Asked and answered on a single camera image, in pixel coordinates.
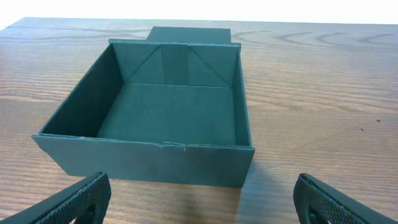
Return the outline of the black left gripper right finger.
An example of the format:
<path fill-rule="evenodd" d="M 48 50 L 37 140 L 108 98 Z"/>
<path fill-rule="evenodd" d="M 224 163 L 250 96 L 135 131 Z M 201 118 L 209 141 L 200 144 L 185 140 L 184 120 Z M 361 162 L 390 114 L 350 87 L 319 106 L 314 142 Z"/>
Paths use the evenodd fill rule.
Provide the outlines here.
<path fill-rule="evenodd" d="M 306 173 L 298 176 L 293 200 L 300 223 L 397 224 Z"/>

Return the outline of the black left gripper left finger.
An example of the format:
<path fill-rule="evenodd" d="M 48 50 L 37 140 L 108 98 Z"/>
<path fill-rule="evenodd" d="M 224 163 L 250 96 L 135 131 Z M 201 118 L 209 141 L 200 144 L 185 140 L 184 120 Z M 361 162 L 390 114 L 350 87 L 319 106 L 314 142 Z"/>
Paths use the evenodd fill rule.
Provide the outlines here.
<path fill-rule="evenodd" d="M 1 220 L 1 223 L 102 224 L 110 198 L 111 186 L 107 173 L 96 172 L 51 197 Z"/>

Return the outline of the dark green cardboard box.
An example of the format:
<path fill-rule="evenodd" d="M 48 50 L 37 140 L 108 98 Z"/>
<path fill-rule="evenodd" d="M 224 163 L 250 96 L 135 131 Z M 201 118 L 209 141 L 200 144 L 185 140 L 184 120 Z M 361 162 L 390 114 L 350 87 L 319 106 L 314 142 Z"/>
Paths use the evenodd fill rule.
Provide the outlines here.
<path fill-rule="evenodd" d="M 193 27 L 109 39 L 33 139 L 69 175 L 241 188 L 255 152 L 241 44 Z"/>

